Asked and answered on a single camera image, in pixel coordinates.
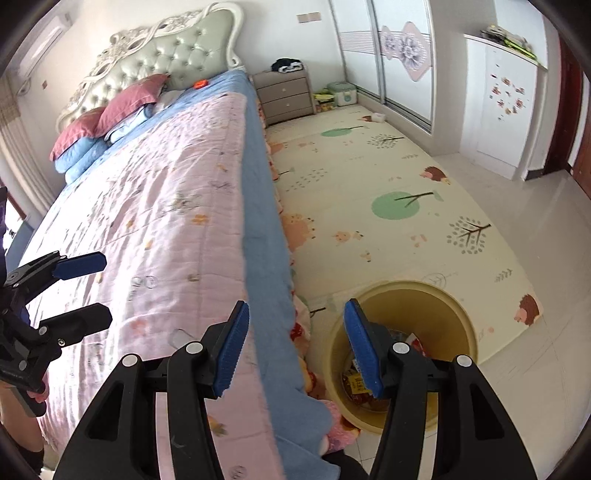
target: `yellow trash bin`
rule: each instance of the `yellow trash bin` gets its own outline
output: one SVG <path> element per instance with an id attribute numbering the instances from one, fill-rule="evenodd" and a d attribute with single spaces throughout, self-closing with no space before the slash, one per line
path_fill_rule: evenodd
<path id="1" fill-rule="evenodd" d="M 370 322 L 406 334 L 414 333 L 428 356 L 451 361 L 456 355 L 470 355 L 478 361 L 472 323 L 461 305 L 443 290 L 418 281 L 393 281 L 358 294 L 357 300 Z M 324 378 L 330 398 L 343 416 L 362 430 L 381 434 L 386 412 L 358 406 L 343 386 L 342 374 L 352 357 L 343 319 L 334 326 L 324 355 Z M 437 426 L 437 394 L 427 399 L 426 429 Z"/>

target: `sliding wardrobe door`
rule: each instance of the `sliding wardrobe door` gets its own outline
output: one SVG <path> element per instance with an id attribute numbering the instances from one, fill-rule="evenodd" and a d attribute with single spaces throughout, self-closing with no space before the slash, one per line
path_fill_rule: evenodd
<path id="1" fill-rule="evenodd" d="M 386 103 L 431 128 L 433 49 L 428 0 L 373 0 Z"/>
<path id="2" fill-rule="evenodd" d="M 347 80 L 380 98 L 377 35 L 365 0 L 331 0 Z"/>

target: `orange object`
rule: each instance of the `orange object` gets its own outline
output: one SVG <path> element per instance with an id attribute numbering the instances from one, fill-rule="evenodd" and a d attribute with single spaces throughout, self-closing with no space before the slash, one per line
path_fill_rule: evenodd
<path id="1" fill-rule="evenodd" d="M 199 80 L 198 82 L 195 82 L 193 88 L 195 90 L 199 90 L 200 88 L 206 87 L 207 85 L 209 85 L 209 82 L 207 80 Z"/>

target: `blue bed sheet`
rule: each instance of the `blue bed sheet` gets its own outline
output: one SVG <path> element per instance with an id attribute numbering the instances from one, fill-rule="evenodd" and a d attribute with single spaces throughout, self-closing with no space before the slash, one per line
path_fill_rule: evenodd
<path id="1" fill-rule="evenodd" d="M 168 109 L 154 115 L 107 150 L 85 174 L 66 188 L 76 187 L 78 182 L 92 175 L 98 165 L 159 122 L 224 92 L 242 93 L 248 99 L 242 159 L 246 289 L 256 354 L 277 448 L 288 480 L 336 480 L 339 468 L 323 461 L 318 453 L 322 437 L 330 430 L 332 418 L 321 402 L 304 392 L 296 349 L 290 339 L 295 312 L 291 302 L 289 253 L 275 207 L 256 92 L 247 75 L 239 70 L 226 72 L 211 79 L 204 89 L 188 90 Z"/>

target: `white screw cap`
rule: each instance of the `white screw cap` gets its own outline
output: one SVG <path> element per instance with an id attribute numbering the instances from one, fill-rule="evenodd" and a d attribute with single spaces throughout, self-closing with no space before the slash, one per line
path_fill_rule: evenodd
<path id="1" fill-rule="evenodd" d="M 469 367 L 472 365 L 472 358 L 467 355 L 460 355 L 457 357 L 457 364 L 461 367 Z"/>
<path id="2" fill-rule="evenodd" d="M 138 362 L 138 357 L 136 355 L 126 355 L 123 357 L 123 365 L 125 367 L 132 367 Z"/>
<path id="3" fill-rule="evenodd" d="M 392 350 L 394 350 L 396 353 L 408 353 L 410 351 L 410 347 L 407 343 L 398 342 L 393 345 Z"/>
<path id="4" fill-rule="evenodd" d="M 187 353 L 195 355 L 196 353 L 199 353 L 201 350 L 203 350 L 203 345 L 201 345 L 199 342 L 191 342 L 186 346 L 185 350 Z"/>

